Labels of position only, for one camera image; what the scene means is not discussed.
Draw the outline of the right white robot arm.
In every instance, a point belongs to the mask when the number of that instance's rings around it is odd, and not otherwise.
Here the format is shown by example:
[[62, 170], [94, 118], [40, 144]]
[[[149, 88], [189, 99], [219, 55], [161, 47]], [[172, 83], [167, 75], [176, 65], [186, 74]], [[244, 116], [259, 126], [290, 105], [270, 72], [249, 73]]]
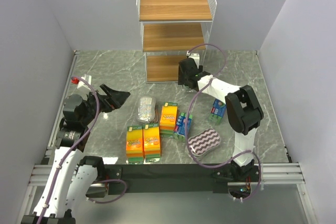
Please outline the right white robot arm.
[[178, 84], [208, 94], [226, 105], [228, 122], [235, 133], [233, 156], [224, 164], [212, 166], [220, 169], [227, 182], [245, 181], [259, 169], [255, 166], [253, 154], [255, 135], [264, 113], [253, 88], [229, 84], [203, 71], [192, 57], [178, 63]]

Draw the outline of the blue green sponge pack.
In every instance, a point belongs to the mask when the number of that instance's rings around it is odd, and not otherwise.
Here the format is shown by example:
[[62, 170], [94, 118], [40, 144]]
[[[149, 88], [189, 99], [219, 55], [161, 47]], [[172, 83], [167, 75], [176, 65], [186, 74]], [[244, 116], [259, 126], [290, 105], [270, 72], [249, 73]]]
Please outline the blue green sponge pack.
[[[173, 137], [176, 140], [185, 140], [185, 121], [186, 121], [186, 113], [181, 112], [179, 116], [177, 117], [175, 127], [173, 130]], [[190, 114], [187, 118], [187, 132], [191, 128], [191, 122], [192, 122], [193, 116]]]

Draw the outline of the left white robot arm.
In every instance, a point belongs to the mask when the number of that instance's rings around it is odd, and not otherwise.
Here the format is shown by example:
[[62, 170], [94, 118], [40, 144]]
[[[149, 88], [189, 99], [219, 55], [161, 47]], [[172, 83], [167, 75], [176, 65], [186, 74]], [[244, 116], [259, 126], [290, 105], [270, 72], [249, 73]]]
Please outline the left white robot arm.
[[102, 84], [104, 94], [91, 89], [86, 98], [79, 94], [65, 99], [63, 118], [57, 133], [54, 162], [43, 194], [32, 214], [24, 215], [22, 223], [75, 223], [75, 208], [87, 199], [93, 184], [123, 185], [119, 177], [109, 178], [102, 157], [85, 156], [84, 149], [98, 115], [123, 106], [129, 92], [117, 91]]

